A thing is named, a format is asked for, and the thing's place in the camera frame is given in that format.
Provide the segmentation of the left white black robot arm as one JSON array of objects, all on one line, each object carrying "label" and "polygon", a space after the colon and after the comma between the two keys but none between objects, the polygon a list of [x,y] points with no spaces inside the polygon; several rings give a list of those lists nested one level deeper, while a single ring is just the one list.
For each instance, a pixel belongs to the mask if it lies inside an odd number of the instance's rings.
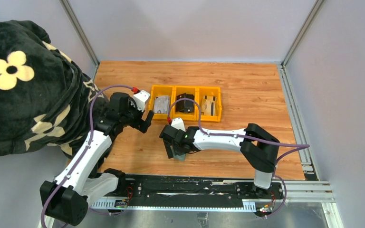
[{"label": "left white black robot arm", "polygon": [[127,191],[124,172],[107,169],[99,173],[98,168],[125,127],[147,132],[154,112],[149,111],[145,120],[142,116],[149,100],[150,94],[145,90],[133,96],[120,92],[111,95],[106,111],[90,119],[90,132],[76,156],[52,182],[45,181],[41,185],[41,220],[49,216],[76,226],[90,206],[103,196]]}]

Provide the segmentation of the green card holder wallet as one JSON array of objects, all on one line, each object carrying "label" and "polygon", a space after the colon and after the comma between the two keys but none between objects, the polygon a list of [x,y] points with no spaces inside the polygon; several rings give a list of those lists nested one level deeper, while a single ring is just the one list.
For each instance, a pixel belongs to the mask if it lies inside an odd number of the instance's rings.
[{"label": "green card holder wallet", "polygon": [[172,148],[172,155],[174,159],[177,159],[179,161],[184,161],[186,158],[186,153],[179,152],[177,149]]}]

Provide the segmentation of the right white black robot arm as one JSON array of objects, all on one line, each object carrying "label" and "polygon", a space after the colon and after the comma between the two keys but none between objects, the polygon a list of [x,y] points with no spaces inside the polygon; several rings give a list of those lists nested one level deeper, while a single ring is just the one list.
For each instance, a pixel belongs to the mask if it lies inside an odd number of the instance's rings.
[{"label": "right white black robot arm", "polygon": [[240,152],[255,169],[252,185],[242,193],[256,198],[271,194],[271,181],[277,163],[279,140],[255,123],[246,128],[222,131],[191,126],[186,130],[166,125],[159,135],[163,140],[168,158],[185,156],[204,150]]}]

